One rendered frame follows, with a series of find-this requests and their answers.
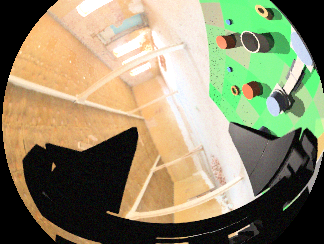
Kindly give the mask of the tan hollow cylinder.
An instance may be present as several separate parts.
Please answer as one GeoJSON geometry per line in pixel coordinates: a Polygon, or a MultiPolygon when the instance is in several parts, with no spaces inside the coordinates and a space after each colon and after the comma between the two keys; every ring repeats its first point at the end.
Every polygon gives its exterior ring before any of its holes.
{"type": "Polygon", "coordinates": [[[271,13],[268,12],[268,10],[266,8],[264,8],[264,6],[262,5],[256,5],[255,6],[256,12],[258,12],[260,14],[260,16],[266,18],[266,20],[272,20],[272,16],[271,13]]]}

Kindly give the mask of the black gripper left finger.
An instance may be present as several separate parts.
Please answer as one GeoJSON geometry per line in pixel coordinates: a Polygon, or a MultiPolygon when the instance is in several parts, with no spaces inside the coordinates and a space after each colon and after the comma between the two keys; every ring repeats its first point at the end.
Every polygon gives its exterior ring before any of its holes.
{"type": "Polygon", "coordinates": [[[138,145],[137,127],[130,127],[88,150],[76,151],[45,143],[54,166],[70,172],[110,212],[120,214],[121,200],[138,145]]]}

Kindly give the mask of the brown cylinder with orange top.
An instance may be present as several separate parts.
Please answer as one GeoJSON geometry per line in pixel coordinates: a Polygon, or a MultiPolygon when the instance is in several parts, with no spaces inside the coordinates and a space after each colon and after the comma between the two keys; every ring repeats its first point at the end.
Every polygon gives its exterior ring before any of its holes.
{"type": "Polygon", "coordinates": [[[232,49],[235,48],[235,40],[230,36],[218,36],[216,37],[216,44],[220,49],[232,49]]]}
{"type": "Polygon", "coordinates": [[[242,91],[244,97],[246,97],[247,99],[255,98],[256,95],[259,95],[260,93],[259,83],[256,83],[255,81],[244,83],[242,91]]]}

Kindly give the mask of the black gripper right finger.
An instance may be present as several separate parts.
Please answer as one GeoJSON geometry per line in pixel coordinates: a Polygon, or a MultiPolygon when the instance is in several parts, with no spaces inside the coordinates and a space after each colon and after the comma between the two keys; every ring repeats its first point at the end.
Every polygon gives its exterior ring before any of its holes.
{"type": "Polygon", "coordinates": [[[299,141],[301,127],[278,138],[278,135],[267,134],[254,127],[230,122],[228,134],[246,168],[254,196],[258,196],[270,188],[268,183],[282,167],[291,145],[299,141]]]}

